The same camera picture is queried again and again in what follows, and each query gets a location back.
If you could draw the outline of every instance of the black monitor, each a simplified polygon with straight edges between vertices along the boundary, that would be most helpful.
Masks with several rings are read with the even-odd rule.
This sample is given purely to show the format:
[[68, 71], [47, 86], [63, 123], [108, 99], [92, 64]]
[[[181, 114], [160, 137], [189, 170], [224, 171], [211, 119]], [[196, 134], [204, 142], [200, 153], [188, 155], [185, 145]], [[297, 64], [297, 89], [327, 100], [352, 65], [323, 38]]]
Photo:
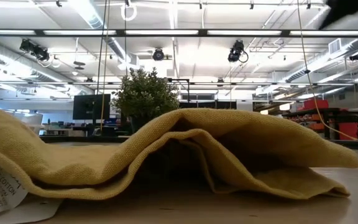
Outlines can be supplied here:
[[[101, 119], [102, 95], [74, 96], [73, 119]], [[110, 94], [104, 95], [103, 119], [110, 118]]]

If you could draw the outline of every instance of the ventilation duct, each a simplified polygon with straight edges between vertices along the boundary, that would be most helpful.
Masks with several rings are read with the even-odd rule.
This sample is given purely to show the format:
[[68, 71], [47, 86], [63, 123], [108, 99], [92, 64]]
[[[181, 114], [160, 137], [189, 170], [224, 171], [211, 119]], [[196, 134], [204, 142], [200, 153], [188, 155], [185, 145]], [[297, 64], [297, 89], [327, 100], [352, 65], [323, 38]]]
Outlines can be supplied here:
[[[44, 68], [41, 65], [39, 65], [37, 62], [33, 62], [29, 59], [27, 59], [26, 57], [21, 57], [19, 54], [0, 46], [0, 60], [4, 61], [4, 59], [6, 59], [7, 61], [12, 61], [15, 60], [15, 62], [17, 62], [18, 65], [20, 65], [21, 67], [23, 67], [24, 69], [31, 69], [33, 71], [37, 71], [39, 75], [43, 76], [43, 77], [47, 77], [51, 80], [53, 80], [54, 82], [72, 82], [73, 80], [52, 71], [49, 68]], [[82, 85], [73, 85], [73, 87], [77, 90], [77, 92], [79, 94], [94, 94], [94, 90], [86, 87], [86, 86], [82, 86]]]
[[[329, 44], [329, 50], [320, 53], [319, 55], [307, 60], [308, 69], [310, 72], [314, 72], [323, 68], [331, 63], [338, 61], [342, 58], [348, 57], [352, 54], [358, 52], [358, 39], [337, 39], [334, 42]], [[300, 65], [299, 67], [294, 68], [289, 71], [284, 78], [278, 80], [277, 82], [287, 82], [290, 83], [298, 78], [306, 75], [305, 65]], [[258, 88], [256, 94], [266, 94], [276, 90], [278, 85], [270, 85], [263, 88]]]
[[[71, 6], [88, 23], [92, 29], [102, 29], [103, 20], [99, 16], [92, 0], [69, 0]], [[139, 68], [139, 58], [134, 54], [126, 54], [114, 37], [104, 38], [110, 49], [117, 55], [119, 61], [128, 67]]]

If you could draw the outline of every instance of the table surface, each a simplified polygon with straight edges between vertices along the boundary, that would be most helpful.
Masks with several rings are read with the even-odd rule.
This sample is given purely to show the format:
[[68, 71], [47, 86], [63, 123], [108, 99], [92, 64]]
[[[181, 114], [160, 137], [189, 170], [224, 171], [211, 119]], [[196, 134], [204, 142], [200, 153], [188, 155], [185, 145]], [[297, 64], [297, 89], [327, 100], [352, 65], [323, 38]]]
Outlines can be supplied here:
[[358, 224], [358, 169], [316, 170], [344, 184], [352, 195], [293, 201], [252, 192], [218, 195], [206, 185], [172, 185], [161, 189], [128, 189], [99, 202], [66, 200], [53, 218], [40, 223]]

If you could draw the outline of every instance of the yellow cloth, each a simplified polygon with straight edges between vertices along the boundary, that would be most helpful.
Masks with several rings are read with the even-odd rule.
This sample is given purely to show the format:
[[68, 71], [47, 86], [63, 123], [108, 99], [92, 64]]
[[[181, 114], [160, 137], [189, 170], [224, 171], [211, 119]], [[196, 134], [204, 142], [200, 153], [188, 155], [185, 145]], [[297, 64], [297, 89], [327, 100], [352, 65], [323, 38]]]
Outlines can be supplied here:
[[348, 196], [341, 184], [309, 167], [358, 167], [354, 151], [292, 121], [253, 112], [176, 110], [149, 122], [120, 146], [63, 147], [45, 144], [0, 110], [0, 167], [43, 197], [114, 197], [132, 182], [145, 158], [169, 139], [182, 146], [175, 158], [194, 152], [192, 158], [216, 193], [253, 190], [293, 199]]

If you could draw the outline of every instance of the green plant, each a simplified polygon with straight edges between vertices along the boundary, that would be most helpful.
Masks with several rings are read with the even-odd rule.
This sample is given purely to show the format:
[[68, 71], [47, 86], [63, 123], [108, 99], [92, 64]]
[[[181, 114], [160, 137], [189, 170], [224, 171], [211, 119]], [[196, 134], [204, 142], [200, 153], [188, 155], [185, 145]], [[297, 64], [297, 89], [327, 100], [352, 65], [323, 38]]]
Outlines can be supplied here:
[[113, 94], [112, 104], [132, 118], [153, 119], [179, 106], [177, 87], [157, 77], [156, 68], [151, 72], [131, 69], [122, 79], [121, 90]]

